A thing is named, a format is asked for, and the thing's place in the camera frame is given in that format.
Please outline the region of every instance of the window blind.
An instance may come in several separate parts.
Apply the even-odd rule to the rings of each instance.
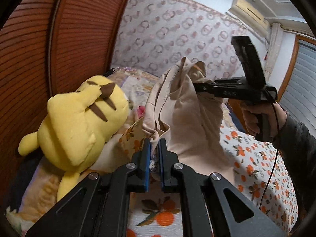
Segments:
[[[299,50],[280,105],[316,137],[316,46],[299,40]]]

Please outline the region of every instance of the plush toy foot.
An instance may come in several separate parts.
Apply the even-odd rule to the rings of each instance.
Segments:
[[[30,133],[22,138],[19,144],[19,154],[26,156],[39,147],[37,132]]]
[[[79,176],[79,172],[65,172],[58,188],[57,202],[77,185]]]

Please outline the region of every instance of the pikachu plush toy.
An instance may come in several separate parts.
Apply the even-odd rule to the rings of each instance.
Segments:
[[[81,172],[100,155],[128,115],[124,92],[104,76],[86,80],[76,92],[57,94],[47,102],[48,115],[35,133],[23,137],[19,153],[41,147],[45,157],[65,171],[57,201],[78,182]]]

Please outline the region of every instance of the black sleeve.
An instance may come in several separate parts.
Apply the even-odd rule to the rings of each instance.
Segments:
[[[304,208],[309,211],[316,194],[316,140],[308,128],[288,115],[279,137],[273,142],[282,153],[286,169],[300,196]]]

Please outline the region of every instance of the wooden window frame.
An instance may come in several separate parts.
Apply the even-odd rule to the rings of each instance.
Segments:
[[[295,66],[295,63],[296,63],[297,55],[298,55],[298,49],[299,49],[299,46],[300,46],[299,40],[302,40],[302,41],[305,41],[305,42],[309,42],[310,44],[316,45],[316,41],[315,40],[310,39],[308,37],[296,35],[291,61],[290,61],[288,70],[287,70],[287,72],[285,74],[285,77],[283,79],[282,85],[281,85],[281,87],[279,89],[277,102],[279,102],[281,100],[282,95],[285,92],[285,89],[287,88],[287,86],[289,84],[289,81],[291,79],[291,76],[292,76],[292,73],[293,73],[293,69],[294,69],[294,66]]]

